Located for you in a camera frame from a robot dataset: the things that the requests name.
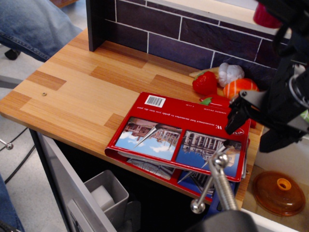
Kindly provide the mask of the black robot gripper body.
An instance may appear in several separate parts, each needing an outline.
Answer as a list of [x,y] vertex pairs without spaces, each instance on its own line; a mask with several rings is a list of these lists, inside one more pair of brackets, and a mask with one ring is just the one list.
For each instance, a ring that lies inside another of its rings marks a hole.
[[300,114],[309,108],[309,67],[285,58],[266,91],[241,90],[231,101],[248,104],[249,119],[273,129],[291,127],[309,132],[309,124]]

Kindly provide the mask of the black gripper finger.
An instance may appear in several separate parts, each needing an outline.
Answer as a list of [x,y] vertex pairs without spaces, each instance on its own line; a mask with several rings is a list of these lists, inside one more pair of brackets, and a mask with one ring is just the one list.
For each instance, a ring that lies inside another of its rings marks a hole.
[[264,131],[261,137],[259,151],[262,153],[273,152],[297,143],[301,138],[302,131],[295,128],[269,128]]
[[232,103],[229,107],[231,111],[227,117],[228,123],[225,127],[225,131],[231,135],[249,119],[249,105],[241,102],[240,104]]

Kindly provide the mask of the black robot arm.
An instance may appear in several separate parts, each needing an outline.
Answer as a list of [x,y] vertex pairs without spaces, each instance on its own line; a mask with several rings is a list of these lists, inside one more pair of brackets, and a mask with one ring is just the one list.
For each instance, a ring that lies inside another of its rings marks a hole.
[[241,90],[231,101],[225,131],[232,134],[251,118],[269,129],[259,146],[261,152],[269,153],[297,143],[309,132],[301,117],[309,107],[309,2],[260,3],[282,23],[273,40],[273,49],[282,59],[268,90]]

